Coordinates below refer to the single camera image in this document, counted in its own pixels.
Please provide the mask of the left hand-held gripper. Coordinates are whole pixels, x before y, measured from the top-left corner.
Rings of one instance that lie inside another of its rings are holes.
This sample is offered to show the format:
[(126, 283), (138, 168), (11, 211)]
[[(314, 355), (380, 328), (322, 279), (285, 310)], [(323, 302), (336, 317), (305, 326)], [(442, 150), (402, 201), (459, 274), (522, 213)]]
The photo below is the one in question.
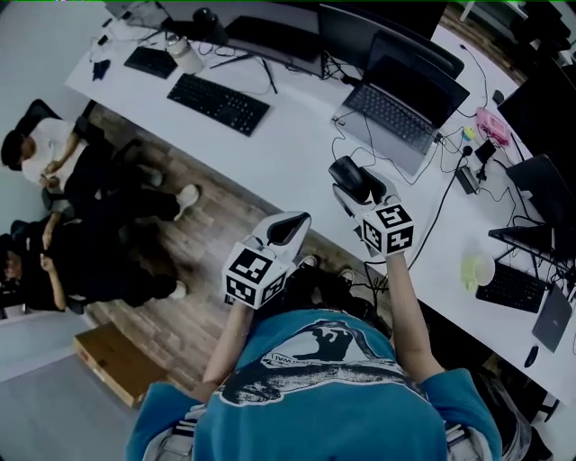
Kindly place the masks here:
[(274, 253), (237, 242), (222, 269), (225, 301), (238, 301), (259, 310), (275, 298), (293, 271), (292, 262), (310, 226), (311, 216), (307, 212), (280, 212), (265, 217), (252, 235)]

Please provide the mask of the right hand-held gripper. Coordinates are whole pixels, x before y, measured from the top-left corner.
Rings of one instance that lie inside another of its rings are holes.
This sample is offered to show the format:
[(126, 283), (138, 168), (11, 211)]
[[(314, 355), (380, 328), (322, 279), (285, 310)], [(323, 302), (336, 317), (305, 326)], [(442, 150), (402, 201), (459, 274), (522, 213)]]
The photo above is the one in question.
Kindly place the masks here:
[(395, 184), (371, 167), (360, 167), (373, 202), (358, 202), (345, 188), (332, 185), (337, 201), (351, 218), (361, 216), (361, 238), (371, 257), (398, 254), (413, 243), (414, 222)]

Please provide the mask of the person's left forearm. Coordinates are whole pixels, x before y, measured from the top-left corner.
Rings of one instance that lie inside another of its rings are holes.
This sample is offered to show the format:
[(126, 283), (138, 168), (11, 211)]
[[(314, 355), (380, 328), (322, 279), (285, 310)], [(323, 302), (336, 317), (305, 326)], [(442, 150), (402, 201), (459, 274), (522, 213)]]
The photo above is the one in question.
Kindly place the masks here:
[(247, 342), (255, 311), (244, 303), (234, 302), (202, 377), (202, 390), (209, 398), (234, 371)]

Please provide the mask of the person's right forearm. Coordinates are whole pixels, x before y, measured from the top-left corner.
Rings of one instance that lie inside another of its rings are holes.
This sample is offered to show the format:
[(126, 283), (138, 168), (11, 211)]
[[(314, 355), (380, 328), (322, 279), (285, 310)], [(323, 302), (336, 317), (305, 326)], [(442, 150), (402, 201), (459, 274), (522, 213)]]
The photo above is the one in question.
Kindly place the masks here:
[(396, 358), (417, 383), (440, 374), (444, 368), (434, 358), (428, 329), (413, 289), (402, 253), (386, 258), (391, 298), (392, 337)]

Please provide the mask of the person's black trousers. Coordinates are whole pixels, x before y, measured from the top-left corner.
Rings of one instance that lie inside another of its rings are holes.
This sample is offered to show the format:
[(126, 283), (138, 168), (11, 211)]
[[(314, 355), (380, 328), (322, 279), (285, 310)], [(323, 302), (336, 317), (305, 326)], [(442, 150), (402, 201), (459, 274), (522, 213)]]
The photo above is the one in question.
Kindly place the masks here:
[(374, 305), (354, 296), (344, 277), (319, 267), (302, 264), (286, 282), (283, 306), (289, 309), (331, 309), (345, 312), (380, 331), (386, 338), (391, 332)]

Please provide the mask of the silver open laptop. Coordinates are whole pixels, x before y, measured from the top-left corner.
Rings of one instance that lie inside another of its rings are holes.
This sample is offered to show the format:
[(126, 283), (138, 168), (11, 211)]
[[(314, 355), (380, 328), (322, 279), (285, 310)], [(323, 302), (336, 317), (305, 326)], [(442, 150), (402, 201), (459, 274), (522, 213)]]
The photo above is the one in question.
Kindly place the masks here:
[(406, 174), (417, 174), (439, 129), (469, 91), (418, 55), (383, 55), (333, 116), (338, 128)]

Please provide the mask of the dark power adapter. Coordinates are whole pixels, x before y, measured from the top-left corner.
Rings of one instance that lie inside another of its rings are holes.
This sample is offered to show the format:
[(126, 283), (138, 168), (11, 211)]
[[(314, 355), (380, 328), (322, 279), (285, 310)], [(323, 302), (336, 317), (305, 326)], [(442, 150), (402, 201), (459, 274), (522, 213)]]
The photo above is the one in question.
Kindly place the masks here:
[(470, 168), (459, 167), (455, 171), (455, 178), (466, 194), (477, 194), (480, 186)]

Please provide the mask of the small black box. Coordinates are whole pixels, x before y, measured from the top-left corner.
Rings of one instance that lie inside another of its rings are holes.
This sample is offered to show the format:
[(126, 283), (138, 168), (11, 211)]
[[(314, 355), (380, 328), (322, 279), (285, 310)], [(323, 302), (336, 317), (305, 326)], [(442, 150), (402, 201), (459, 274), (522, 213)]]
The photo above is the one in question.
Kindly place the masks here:
[(491, 142), (490, 139), (487, 139), (486, 141), (484, 141), (482, 143), (482, 145), (480, 145), (475, 151), (475, 155), (477, 157), (477, 159), (483, 164), (485, 165), (488, 160), (493, 156), (493, 154), (496, 152), (496, 147), (494, 146), (494, 144)]

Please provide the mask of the yellow-green mug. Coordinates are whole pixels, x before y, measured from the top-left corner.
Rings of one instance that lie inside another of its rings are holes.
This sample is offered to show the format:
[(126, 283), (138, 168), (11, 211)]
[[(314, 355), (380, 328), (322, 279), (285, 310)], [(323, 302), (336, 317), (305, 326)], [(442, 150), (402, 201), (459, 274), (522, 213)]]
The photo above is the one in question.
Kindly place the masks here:
[(467, 253), (460, 265), (460, 279), (464, 288), (474, 293), (479, 286), (488, 285), (495, 274), (495, 261), (484, 253)]

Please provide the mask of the large black keyboard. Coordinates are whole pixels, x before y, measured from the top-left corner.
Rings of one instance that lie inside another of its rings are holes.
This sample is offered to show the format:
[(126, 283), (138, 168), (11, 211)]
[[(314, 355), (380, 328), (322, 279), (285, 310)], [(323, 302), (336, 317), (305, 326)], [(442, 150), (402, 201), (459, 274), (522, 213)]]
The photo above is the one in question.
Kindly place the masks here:
[(247, 137), (270, 109), (255, 98), (193, 75), (180, 76), (167, 98)]

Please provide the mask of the pink case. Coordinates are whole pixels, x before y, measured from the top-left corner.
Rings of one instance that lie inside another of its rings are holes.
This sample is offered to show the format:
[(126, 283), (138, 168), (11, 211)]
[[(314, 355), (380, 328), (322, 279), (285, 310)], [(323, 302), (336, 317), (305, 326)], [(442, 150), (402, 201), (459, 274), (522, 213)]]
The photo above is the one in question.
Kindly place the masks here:
[(475, 119), (480, 131), (496, 140), (501, 146), (509, 145), (511, 141), (510, 129), (499, 117), (488, 109), (479, 107), (476, 110)]

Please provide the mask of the person in blue shirt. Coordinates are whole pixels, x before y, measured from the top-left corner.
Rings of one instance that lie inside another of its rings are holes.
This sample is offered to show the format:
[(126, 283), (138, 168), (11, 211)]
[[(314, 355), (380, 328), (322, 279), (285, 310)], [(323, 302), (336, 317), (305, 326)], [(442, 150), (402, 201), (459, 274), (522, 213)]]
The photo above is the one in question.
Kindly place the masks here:
[(422, 383), (389, 340), (343, 312), (259, 322), (207, 402), (154, 384), (126, 461), (501, 461), (470, 373)]

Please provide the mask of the flat brown cardboard box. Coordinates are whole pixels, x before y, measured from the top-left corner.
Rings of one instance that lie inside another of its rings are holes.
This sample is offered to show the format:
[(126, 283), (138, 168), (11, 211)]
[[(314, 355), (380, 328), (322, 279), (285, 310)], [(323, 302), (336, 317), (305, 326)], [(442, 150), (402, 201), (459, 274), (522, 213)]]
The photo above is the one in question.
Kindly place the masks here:
[(134, 409), (148, 388), (167, 379), (167, 371), (134, 345), (113, 323), (87, 330), (74, 337), (73, 347), (82, 361)]

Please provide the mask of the white water jug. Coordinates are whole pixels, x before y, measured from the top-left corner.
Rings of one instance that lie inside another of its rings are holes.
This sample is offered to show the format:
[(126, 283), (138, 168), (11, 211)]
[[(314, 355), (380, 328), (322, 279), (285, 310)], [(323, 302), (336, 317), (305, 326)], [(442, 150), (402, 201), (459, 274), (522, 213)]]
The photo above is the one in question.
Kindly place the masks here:
[(204, 68), (203, 61), (185, 36), (170, 33), (166, 37), (166, 51), (185, 74), (195, 75)]

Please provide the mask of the small black keyboard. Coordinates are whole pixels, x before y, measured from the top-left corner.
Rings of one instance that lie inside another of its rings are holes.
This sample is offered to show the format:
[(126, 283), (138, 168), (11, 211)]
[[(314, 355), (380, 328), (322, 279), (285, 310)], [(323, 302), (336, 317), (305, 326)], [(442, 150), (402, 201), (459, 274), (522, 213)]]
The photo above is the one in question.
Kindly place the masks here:
[(125, 60), (124, 66), (162, 79), (168, 79), (177, 68), (169, 53), (146, 47), (137, 47)]

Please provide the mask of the dark grey closed laptop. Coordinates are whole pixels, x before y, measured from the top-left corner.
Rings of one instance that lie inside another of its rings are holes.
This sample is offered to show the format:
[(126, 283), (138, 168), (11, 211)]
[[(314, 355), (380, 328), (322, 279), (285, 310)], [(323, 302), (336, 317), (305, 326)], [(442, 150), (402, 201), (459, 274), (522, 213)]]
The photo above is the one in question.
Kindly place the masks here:
[(558, 285), (546, 296), (544, 305), (532, 330), (533, 336), (550, 352), (559, 346), (572, 316), (572, 306)]

